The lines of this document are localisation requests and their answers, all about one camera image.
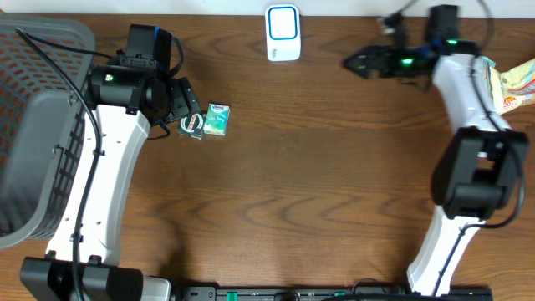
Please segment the green white round tin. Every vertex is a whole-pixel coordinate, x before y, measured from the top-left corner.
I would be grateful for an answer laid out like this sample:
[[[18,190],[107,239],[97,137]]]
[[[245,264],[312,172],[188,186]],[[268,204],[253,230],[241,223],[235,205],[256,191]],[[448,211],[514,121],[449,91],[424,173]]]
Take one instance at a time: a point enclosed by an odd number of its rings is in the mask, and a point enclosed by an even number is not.
[[[203,113],[189,114],[180,119],[177,132],[180,135],[187,135],[191,138],[201,140],[204,136],[204,125],[206,122],[206,115]]]

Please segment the teal Kleenex tissue pack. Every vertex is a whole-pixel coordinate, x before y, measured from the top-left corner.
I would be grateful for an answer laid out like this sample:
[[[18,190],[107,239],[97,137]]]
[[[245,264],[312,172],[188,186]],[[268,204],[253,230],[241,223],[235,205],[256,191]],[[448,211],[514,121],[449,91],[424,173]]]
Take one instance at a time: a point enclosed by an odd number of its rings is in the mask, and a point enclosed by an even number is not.
[[[225,136],[229,115],[230,107],[228,105],[209,104],[203,127],[204,133]]]

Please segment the white blue snack bag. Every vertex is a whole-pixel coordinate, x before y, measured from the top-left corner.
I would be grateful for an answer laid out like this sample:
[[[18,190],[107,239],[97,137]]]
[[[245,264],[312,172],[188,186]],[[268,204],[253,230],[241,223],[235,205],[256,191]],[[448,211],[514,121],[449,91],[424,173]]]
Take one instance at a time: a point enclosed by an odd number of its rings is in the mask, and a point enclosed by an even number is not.
[[[490,67],[489,75],[492,101],[498,114],[534,103],[534,59],[504,73]]]

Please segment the teal snack packet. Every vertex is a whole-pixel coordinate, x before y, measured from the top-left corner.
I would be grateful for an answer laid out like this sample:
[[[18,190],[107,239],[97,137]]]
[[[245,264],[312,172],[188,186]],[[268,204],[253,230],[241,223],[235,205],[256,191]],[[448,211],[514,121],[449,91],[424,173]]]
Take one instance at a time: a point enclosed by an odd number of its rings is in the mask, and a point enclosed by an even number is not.
[[[486,56],[481,56],[481,61],[482,61],[487,84],[491,85],[492,84],[492,71],[495,69],[496,63]]]

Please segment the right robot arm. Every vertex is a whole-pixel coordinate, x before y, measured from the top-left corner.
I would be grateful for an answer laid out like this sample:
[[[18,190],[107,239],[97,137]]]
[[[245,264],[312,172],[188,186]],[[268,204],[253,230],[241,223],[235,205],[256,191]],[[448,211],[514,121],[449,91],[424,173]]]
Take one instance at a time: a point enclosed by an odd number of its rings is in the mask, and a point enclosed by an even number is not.
[[[451,278],[477,232],[506,227],[522,209],[529,141],[495,109],[484,48],[461,38],[456,5],[430,8],[418,47],[408,44],[401,10],[379,23],[392,42],[362,48],[343,66],[363,79],[425,76],[441,94],[453,137],[432,174],[433,216],[405,296],[451,299]]]

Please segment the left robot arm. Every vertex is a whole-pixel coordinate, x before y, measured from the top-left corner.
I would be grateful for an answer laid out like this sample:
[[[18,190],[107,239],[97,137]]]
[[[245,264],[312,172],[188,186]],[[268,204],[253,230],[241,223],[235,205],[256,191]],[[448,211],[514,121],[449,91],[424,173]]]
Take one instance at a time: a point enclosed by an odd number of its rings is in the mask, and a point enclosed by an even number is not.
[[[127,46],[92,69],[77,92],[84,142],[70,196],[43,258],[25,258],[20,279],[38,300],[173,300],[170,280],[120,266],[121,227],[131,177],[150,129],[203,126],[180,64],[178,38],[130,26]]]

